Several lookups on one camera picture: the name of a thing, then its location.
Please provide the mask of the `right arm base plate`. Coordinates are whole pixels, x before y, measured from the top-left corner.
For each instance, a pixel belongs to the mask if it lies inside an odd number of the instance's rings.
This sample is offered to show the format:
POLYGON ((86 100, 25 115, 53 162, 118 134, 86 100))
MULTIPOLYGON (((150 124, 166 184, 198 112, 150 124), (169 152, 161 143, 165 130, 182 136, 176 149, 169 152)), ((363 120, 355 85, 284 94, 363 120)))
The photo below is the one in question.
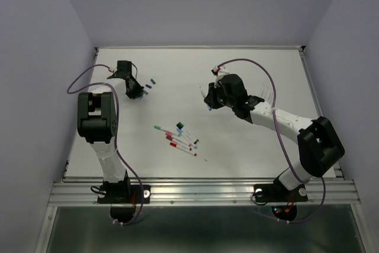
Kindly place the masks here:
POLYGON ((287 190, 278 184, 256 184, 251 195, 253 203, 257 206, 272 204, 271 211, 279 221, 291 223, 297 217, 296 203, 307 202, 308 196, 304 184, 293 190, 287 190))

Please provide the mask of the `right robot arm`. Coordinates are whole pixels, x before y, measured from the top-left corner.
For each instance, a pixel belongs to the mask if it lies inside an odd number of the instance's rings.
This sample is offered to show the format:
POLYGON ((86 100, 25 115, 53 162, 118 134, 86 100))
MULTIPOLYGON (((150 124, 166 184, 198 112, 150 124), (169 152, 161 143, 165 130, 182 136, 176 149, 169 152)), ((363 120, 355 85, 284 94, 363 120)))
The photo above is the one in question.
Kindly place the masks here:
POLYGON ((229 107, 235 116, 285 136, 298 146, 299 160, 281 173, 273 184, 273 195, 285 200, 300 184, 321 178, 345 154, 332 123, 326 117, 309 119, 282 111, 261 97, 249 95, 236 74, 209 83, 204 102, 212 109, 229 107))

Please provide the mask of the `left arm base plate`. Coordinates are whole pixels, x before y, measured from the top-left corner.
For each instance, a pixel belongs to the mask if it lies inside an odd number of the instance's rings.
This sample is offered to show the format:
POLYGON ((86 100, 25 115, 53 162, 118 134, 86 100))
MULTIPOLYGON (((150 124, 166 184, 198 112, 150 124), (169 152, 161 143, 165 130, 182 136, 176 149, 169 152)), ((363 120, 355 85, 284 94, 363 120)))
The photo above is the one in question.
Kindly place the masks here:
POLYGON ((91 191, 97 195, 98 204, 110 205, 113 224, 120 226, 136 223, 143 206, 150 203, 151 186, 146 184, 143 191, 140 185, 132 185, 129 193, 126 190, 106 191, 103 185, 91 186, 91 191))

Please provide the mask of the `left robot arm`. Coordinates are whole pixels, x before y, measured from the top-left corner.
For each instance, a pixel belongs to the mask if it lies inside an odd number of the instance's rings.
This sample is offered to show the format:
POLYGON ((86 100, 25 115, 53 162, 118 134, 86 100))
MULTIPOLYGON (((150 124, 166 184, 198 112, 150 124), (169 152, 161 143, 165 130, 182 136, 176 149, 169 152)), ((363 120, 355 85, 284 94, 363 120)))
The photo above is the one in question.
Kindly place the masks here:
POLYGON ((85 69, 69 85, 66 92, 78 95, 77 131, 94 150, 102 172, 103 182, 100 188, 93 192, 101 198, 114 197, 119 202, 127 201, 132 194, 132 186, 128 170, 132 168, 127 164, 118 150, 117 136, 120 116, 120 103, 117 91, 106 82, 96 82, 73 90, 74 84, 84 74, 96 67, 107 68, 112 73, 111 79, 123 79, 132 82, 132 89, 142 91, 142 87, 136 87, 136 80, 131 76, 127 68, 113 70, 105 64, 96 64, 85 69))

